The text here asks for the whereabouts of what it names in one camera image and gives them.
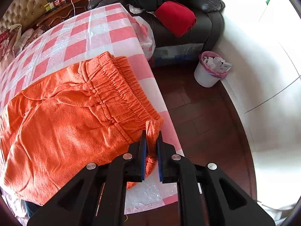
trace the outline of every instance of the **tufted headboard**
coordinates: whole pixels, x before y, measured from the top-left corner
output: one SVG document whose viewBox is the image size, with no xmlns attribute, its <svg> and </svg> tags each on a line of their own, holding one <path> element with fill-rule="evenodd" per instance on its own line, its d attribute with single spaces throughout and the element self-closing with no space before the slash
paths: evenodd
<svg viewBox="0 0 301 226">
<path fill-rule="evenodd" d="M 0 20 L 0 32 L 13 24 L 22 25 L 22 33 L 32 28 L 35 21 L 46 13 L 44 5 L 55 0 L 13 0 Z"/>
</svg>

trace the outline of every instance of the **metal rivet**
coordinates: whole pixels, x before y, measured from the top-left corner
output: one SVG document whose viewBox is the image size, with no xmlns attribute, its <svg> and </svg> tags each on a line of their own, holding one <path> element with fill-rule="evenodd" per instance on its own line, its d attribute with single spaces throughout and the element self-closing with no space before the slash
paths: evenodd
<svg viewBox="0 0 301 226">
<path fill-rule="evenodd" d="M 174 160 L 174 161 L 178 161 L 181 159 L 181 156 L 176 154 L 176 155 L 172 155 L 171 158 Z"/>
<path fill-rule="evenodd" d="M 86 167 L 88 170 L 93 170 L 96 167 L 96 164 L 94 162 L 90 162 Z"/>
<path fill-rule="evenodd" d="M 210 170 L 215 170 L 217 168 L 217 165 L 215 165 L 214 163 L 209 163 L 207 166 Z"/>
<path fill-rule="evenodd" d="M 132 159 L 133 156 L 131 153 L 125 153 L 123 156 L 122 156 L 125 160 L 129 160 L 129 159 Z"/>
</svg>

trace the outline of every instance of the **checkered tablecloth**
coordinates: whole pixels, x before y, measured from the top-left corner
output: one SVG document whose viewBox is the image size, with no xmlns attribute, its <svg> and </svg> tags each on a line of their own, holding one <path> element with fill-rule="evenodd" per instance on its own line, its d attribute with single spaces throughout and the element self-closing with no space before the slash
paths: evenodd
<svg viewBox="0 0 301 226">
<path fill-rule="evenodd" d="M 163 141 L 181 145 L 146 57 L 154 50 L 150 26 L 133 18 L 120 4 L 108 5 L 68 19 L 32 42 L 4 71 L 0 82 L 0 111 L 17 92 L 36 80 L 79 61 L 109 51 L 127 56 L 142 89 L 164 118 Z M 125 213 L 154 209 L 177 201 L 176 184 L 159 182 L 158 169 L 126 194 Z"/>
</svg>

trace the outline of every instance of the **wooden floor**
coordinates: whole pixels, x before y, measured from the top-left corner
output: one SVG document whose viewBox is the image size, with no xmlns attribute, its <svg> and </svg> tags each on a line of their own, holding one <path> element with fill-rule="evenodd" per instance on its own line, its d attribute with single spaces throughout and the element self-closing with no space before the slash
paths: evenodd
<svg viewBox="0 0 301 226">
<path fill-rule="evenodd" d="M 190 64 L 153 69 L 184 155 L 195 164 L 216 163 L 257 199 L 252 156 L 237 112 L 220 81 L 212 88 L 195 81 L 195 67 Z M 176 226 L 177 202 L 130 214 L 125 225 Z"/>
</svg>

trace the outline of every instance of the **white wall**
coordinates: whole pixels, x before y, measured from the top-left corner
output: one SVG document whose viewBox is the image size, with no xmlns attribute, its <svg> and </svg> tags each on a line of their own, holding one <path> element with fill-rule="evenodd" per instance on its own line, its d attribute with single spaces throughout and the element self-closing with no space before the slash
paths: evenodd
<svg viewBox="0 0 301 226">
<path fill-rule="evenodd" d="M 233 64 L 222 82 L 253 156 L 257 197 L 282 208 L 301 195 L 301 19 L 289 0 L 224 0 L 214 51 Z"/>
</svg>

